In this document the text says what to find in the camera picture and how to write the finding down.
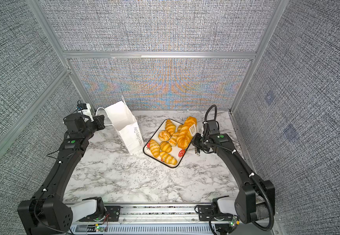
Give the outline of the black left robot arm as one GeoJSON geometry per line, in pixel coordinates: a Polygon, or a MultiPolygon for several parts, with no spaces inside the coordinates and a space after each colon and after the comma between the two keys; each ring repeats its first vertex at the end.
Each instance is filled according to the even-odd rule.
{"type": "Polygon", "coordinates": [[[66,116],[63,142],[56,151],[55,163],[31,199],[21,201],[17,212],[28,235],[71,235],[72,223],[88,218],[106,221],[108,212],[101,197],[90,197],[72,207],[63,202],[71,175],[84,156],[89,140],[103,130],[104,116],[89,117],[81,113],[66,116]]]}

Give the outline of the white paper gift bag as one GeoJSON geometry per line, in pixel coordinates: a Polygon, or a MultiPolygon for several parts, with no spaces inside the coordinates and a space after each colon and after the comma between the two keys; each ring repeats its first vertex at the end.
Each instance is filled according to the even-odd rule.
{"type": "Polygon", "coordinates": [[[136,117],[126,104],[124,97],[121,101],[108,107],[99,107],[96,115],[105,116],[104,125],[115,129],[130,155],[136,154],[144,141],[136,117]]]}

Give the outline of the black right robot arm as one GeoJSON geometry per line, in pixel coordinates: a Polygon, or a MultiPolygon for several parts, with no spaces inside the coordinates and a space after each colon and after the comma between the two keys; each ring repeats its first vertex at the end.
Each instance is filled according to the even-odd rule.
{"type": "Polygon", "coordinates": [[[263,231],[274,226],[275,187],[269,180],[263,180],[240,156],[232,139],[221,134],[216,120],[203,122],[203,134],[197,133],[192,140],[196,153],[211,152],[218,155],[232,173],[238,195],[231,202],[223,196],[213,200],[217,217],[233,214],[244,224],[252,223],[263,231]]]}

